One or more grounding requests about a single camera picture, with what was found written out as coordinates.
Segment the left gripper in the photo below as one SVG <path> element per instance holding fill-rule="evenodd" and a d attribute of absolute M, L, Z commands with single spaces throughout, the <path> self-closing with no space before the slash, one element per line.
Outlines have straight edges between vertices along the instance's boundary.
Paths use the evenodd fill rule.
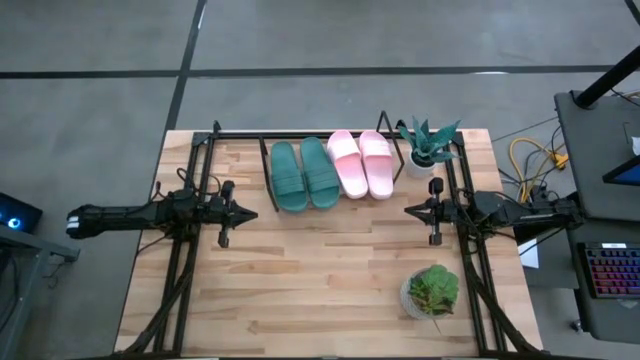
<path fill-rule="evenodd" d="M 232 228 L 258 218 L 258 213 L 242 207 L 236 201 L 231 201 L 235 184 L 226 180 L 219 192 L 215 196 L 211 196 L 208 201 L 207 223 L 220 225 L 217 243 L 221 248 L 229 246 L 228 228 L 231 223 L 232 210 L 235 215 L 232 216 Z"/>

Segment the grey metal stand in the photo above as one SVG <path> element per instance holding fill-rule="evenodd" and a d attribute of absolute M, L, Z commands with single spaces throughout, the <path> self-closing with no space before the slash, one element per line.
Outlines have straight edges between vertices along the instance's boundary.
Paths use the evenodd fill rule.
<path fill-rule="evenodd" d="M 75 245 L 61 245 L 34 235 L 0 225 L 0 244 L 25 255 L 27 260 L 18 266 L 18 286 L 14 303 L 9 306 L 8 321 L 0 321 L 0 360 L 14 360 L 17 345 L 29 318 L 49 257 L 59 256 L 65 262 L 75 262 L 80 250 Z"/>

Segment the tablet with blue screen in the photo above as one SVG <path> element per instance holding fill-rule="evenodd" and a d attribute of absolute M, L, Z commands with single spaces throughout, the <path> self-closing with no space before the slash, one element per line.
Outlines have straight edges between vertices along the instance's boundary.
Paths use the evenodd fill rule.
<path fill-rule="evenodd" d="M 609 184 L 640 186 L 640 155 L 609 171 L 602 180 Z"/>

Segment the pink rubber slide sandal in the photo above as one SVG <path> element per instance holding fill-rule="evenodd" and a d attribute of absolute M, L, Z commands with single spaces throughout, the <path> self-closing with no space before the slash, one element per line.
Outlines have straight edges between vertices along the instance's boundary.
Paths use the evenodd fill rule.
<path fill-rule="evenodd" d="M 351 199 L 364 197 L 368 183 L 361 163 L 361 152 L 347 130 L 337 130 L 327 142 L 327 152 L 336 169 L 346 195 Z"/>
<path fill-rule="evenodd" d="M 370 195 L 377 200 L 390 198 L 394 183 L 393 156 L 388 141 L 376 131 L 365 130 L 358 145 Z"/>

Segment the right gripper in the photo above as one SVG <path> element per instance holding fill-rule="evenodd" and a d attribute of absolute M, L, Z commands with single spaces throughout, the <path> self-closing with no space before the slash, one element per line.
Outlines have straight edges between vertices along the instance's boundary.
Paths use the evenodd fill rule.
<path fill-rule="evenodd" d="M 432 233 L 429 236 L 429 244 L 440 246 L 442 244 L 441 223 L 456 224 L 459 220 L 459 210 L 456 202 L 451 199 L 440 199 L 444 191 L 444 180 L 434 177 L 428 185 L 429 193 L 432 195 L 423 203 L 411 205 L 404 209 L 404 212 L 424 223 L 432 226 Z"/>

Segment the grey desk top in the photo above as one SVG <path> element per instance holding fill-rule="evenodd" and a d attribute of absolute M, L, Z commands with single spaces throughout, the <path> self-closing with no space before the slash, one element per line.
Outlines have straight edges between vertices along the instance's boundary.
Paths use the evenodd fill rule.
<path fill-rule="evenodd" d="M 635 157 L 640 107 L 619 97 L 583 109 L 570 93 L 554 96 L 581 206 L 590 218 L 640 222 L 640 185 L 606 183 L 603 176 Z"/>

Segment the aloe plant in white pot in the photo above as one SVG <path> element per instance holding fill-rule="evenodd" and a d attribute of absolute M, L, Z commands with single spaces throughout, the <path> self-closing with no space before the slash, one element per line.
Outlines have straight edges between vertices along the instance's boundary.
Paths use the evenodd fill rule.
<path fill-rule="evenodd" d="M 435 133 L 430 132 L 427 119 L 419 122 L 413 118 L 413 131 L 410 131 L 404 122 L 396 126 L 400 135 L 410 146 L 410 164 L 407 169 L 409 176 L 413 178 L 425 178 L 431 175 L 435 166 L 457 158 L 457 155 L 446 150 L 458 130 L 460 120 L 453 124 L 438 129 Z"/>

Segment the succulent plant in grey pot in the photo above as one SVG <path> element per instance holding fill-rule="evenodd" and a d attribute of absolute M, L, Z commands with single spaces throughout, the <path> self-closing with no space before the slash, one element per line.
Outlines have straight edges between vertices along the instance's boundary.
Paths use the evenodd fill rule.
<path fill-rule="evenodd" d="M 459 278 L 443 265 L 421 269 L 405 280 L 400 302 L 416 320 L 435 320 L 454 314 L 459 295 Z"/>

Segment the grey keyboard desk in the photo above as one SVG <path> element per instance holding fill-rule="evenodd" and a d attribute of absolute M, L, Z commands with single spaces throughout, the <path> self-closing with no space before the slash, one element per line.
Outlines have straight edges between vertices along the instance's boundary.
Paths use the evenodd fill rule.
<path fill-rule="evenodd" d="M 640 345 L 640 299 L 592 298 L 578 254 L 579 243 L 640 244 L 640 223 L 589 220 L 567 234 L 582 328 L 598 340 Z"/>

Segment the green rubber slide sandal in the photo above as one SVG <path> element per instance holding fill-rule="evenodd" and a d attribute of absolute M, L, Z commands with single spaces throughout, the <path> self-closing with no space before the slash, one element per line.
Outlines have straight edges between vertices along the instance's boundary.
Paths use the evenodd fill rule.
<path fill-rule="evenodd" d="M 271 148 L 271 182 L 278 206 L 298 213 L 307 208 L 307 191 L 294 148 L 288 142 L 277 142 Z"/>
<path fill-rule="evenodd" d="M 305 138 L 300 155 L 311 203 L 320 209 L 333 207 L 340 197 L 340 181 L 323 143 L 316 137 Z"/>

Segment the black pole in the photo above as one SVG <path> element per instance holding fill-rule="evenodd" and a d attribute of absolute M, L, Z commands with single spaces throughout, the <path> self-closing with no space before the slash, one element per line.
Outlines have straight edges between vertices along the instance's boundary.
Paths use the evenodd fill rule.
<path fill-rule="evenodd" d="M 640 68 L 640 45 L 633 49 L 599 79 L 579 94 L 573 94 L 574 103 L 582 108 L 591 108 L 602 96 Z"/>

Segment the black device with blue light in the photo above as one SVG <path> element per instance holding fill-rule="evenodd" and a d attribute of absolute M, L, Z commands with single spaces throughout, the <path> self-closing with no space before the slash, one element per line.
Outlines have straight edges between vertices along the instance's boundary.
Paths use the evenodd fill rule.
<path fill-rule="evenodd" d="M 0 225 L 33 234 L 42 214 L 41 209 L 0 192 Z"/>

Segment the white paper sheet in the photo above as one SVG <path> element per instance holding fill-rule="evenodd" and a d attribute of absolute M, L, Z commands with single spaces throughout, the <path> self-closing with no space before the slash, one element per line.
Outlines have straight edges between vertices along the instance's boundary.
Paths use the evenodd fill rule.
<path fill-rule="evenodd" d="M 537 250 L 537 239 L 531 239 L 518 246 L 520 261 L 525 268 L 539 268 L 539 257 Z"/>

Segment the backlit computer keyboard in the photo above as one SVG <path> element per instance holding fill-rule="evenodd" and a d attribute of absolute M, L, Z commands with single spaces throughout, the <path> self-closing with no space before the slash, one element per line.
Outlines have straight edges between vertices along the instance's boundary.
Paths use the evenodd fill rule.
<path fill-rule="evenodd" d="M 595 299 L 640 299 L 640 244 L 579 243 L 586 285 Z"/>

